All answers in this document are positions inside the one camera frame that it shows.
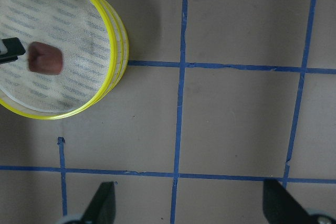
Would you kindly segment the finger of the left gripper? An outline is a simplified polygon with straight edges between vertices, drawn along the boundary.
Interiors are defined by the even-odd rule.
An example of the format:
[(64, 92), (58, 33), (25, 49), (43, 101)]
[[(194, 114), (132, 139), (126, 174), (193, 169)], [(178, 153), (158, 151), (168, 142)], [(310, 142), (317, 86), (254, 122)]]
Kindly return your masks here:
[(26, 50), (17, 37), (1, 39), (1, 63), (16, 61), (25, 53)]

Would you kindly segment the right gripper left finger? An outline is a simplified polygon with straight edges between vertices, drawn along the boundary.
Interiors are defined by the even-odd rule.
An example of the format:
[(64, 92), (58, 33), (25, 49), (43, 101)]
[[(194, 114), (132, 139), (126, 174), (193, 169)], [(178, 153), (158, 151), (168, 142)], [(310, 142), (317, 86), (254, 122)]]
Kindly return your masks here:
[(114, 223), (116, 216), (114, 182), (100, 184), (80, 223)]

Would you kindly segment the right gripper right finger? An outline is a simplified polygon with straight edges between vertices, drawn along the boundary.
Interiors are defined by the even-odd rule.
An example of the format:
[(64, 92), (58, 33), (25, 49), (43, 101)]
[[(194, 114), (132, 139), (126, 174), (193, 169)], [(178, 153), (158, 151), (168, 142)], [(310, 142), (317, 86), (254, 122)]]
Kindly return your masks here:
[(262, 203), (268, 223), (314, 223), (307, 211), (276, 179), (264, 180)]

